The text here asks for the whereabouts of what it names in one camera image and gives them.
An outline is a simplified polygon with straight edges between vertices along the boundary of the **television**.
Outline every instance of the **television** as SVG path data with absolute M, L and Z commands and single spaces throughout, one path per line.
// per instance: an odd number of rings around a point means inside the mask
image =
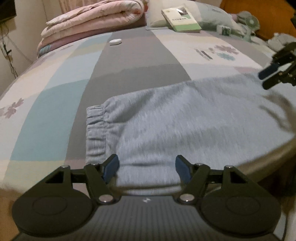
M 15 0 L 0 0 L 0 23 L 12 19 L 16 15 Z

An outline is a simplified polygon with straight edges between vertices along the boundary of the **wooden floor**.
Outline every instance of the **wooden floor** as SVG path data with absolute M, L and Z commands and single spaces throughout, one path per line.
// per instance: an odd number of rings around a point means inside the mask
M 13 202 L 7 198 L 0 197 L 0 240 L 11 241 L 17 234 L 18 230 L 12 219 L 10 210 Z

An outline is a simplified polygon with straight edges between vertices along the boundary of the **ribbed black surface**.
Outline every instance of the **ribbed black surface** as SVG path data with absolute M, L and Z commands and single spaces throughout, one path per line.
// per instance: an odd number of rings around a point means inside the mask
M 15 241 L 279 241 L 273 234 L 229 237 L 208 226 L 192 206 L 179 205 L 170 196 L 149 199 L 124 196 L 114 205 L 100 207 L 87 225 L 69 235 L 35 238 L 21 234 Z

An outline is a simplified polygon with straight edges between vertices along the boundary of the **pink quilt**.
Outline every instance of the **pink quilt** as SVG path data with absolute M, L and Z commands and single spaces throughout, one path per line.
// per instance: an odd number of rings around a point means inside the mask
M 96 29 L 126 26 L 144 13 L 141 0 L 104 0 L 60 15 L 47 22 L 37 52 L 61 38 Z

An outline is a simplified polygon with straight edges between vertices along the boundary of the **green and white book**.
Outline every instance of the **green and white book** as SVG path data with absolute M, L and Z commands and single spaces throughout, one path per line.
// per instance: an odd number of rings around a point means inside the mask
M 201 27 L 185 5 L 161 10 L 176 32 L 200 32 Z

